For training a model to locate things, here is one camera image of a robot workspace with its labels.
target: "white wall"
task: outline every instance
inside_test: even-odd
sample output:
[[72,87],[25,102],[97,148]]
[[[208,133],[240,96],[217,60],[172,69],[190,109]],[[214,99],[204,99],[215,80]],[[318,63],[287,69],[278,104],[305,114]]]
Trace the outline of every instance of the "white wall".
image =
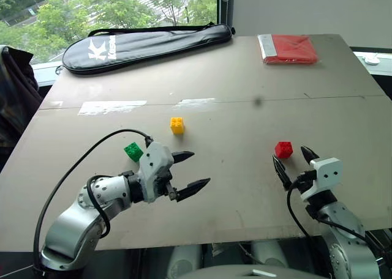
[[392,0],[234,0],[233,25],[238,35],[335,33],[392,48]]

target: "red plastic bag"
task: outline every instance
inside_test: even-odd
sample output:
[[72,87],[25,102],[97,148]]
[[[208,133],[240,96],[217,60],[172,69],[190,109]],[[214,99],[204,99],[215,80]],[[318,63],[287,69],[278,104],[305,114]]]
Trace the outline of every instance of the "red plastic bag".
[[258,41],[264,63],[312,64],[318,61],[307,35],[262,34]]

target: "lego brick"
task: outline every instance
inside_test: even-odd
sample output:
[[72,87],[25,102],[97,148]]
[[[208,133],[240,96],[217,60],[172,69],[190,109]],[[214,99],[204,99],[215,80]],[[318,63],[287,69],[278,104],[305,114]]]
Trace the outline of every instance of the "lego brick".
[[173,134],[183,134],[184,133],[184,122],[180,117],[174,117],[170,119],[170,128]]
[[275,147],[275,154],[278,158],[289,158],[293,153],[292,143],[280,141]]
[[124,148],[124,151],[135,163],[139,162],[140,157],[143,155],[143,151],[136,143],[131,143]]

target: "red lego brick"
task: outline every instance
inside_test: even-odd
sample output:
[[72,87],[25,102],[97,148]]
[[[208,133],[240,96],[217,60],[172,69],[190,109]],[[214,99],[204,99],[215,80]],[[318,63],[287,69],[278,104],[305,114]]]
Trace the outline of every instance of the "red lego brick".
[[293,153],[292,143],[280,141],[275,147],[275,154],[278,158],[289,158]]

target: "table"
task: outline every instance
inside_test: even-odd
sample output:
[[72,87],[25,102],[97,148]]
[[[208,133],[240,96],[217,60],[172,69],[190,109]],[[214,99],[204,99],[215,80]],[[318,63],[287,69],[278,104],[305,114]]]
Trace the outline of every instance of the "table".
[[[366,229],[391,227],[391,103],[338,35],[312,41],[321,60],[313,66],[264,65],[257,38],[236,37],[101,76],[63,71],[0,175],[0,250],[31,250],[54,184],[93,143],[121,128],[195,152],[173,166],[178,188],[211,182],[179,204],[160,198],[133,205],[112,220],[98,249],[300,236],[271,159],[282,140],[293,143],[285,162],[292,177],[308,168],[301,145],[341,159],[337,198]],[[184,118],[183,136],[171,133],[171,117]],[[143,147],[132,134],[108,140],[71,174],[48,210],[41,242],[88,177],[137,169],[123,152],[133,141]],[[318,234],[298,193],[292,200],[304,227]]]

